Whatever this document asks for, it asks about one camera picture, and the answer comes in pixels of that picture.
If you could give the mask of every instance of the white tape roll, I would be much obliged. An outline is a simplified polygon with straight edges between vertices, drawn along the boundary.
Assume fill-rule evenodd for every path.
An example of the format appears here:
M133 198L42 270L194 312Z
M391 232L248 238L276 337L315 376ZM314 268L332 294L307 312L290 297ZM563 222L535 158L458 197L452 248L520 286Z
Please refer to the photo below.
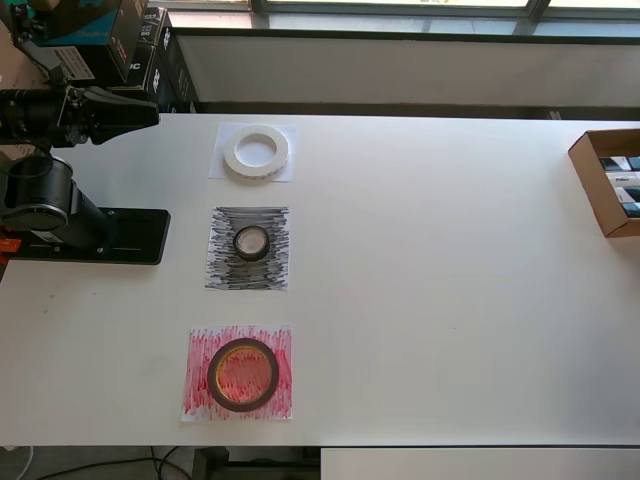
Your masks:
M238 158L238 145L250 137L268 137L276 145L276 153L269 163L254 167ZM224 160L231 170L244 178L259 180L275 175L284 168L289 159L289 142L285 136L273 127L251 125L234 133L224 147Z

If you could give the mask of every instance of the floor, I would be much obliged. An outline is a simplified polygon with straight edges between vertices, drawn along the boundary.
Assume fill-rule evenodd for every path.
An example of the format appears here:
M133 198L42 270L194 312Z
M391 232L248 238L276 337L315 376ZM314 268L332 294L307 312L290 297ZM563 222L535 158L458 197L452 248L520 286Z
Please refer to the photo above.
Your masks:
M170 447L154 447L156 456L164 456ZM194 448L181 447L174 452L170 460L191 473ZM36 447L33 461L22 480L35 480L41 476L61 470L96 462L149 457L149 447ZM0 447L0 480L15 480L29 457L29 448L21 447L8 452ZM173 470L162 470L164 480L184 479ZM114 465L64 475L61 480L157 480L158 476L149 462L129 465Z

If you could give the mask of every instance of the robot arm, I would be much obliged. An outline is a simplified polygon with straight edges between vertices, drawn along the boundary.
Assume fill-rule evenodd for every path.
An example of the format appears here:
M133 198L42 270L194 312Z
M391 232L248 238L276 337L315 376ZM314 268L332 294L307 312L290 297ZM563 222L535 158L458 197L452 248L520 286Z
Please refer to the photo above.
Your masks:
M47 26L30 18L26 4L12 5L9 18L13 44L46 72L48 88L0 90L0 145L36 147L15 161L0 150L0 230L4 225L4 235L20 242L17 251L5 253L31 260L159 263L168 212L99 209L73 181L71 166L50 153L157 125L157 105L71 86L57 57L33 42L46 38Z

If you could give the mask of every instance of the wall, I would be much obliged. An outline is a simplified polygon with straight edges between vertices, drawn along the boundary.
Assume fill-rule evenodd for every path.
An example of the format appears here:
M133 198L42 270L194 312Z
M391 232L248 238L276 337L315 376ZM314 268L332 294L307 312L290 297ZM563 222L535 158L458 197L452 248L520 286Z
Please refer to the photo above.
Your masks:
M180 38L202 101L639 106L640 48Z

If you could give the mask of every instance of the black tape roll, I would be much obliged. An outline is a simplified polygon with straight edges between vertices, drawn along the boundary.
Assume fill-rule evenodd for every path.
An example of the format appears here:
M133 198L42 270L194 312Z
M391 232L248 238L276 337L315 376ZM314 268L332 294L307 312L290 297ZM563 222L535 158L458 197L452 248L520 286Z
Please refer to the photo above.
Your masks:
M222 393L222 391L220 390L220 385L218 384L219 369L222 366L223 362L234 351L240 349L253 349L259 351L262 355L264 355L271 369L271 378L269 380L269 385L267 386L267 388L264 390L264 392L262 392L260 397L247 403L239 403L230 400L224 395L224 393ZM226 408L227 410L231 410L232 412L250 412L266 405L275 393L276 388L278 387L279 379L280 369L278 368L278 360L276 359L275 354L267 345L253 338L239 338L237 340L232 340L225 346L223 346L211 359L211 363L209 364L209 371L207 373L207 382L209 384L209 392L211 393L211 396L213 396L213 399L220 406Z

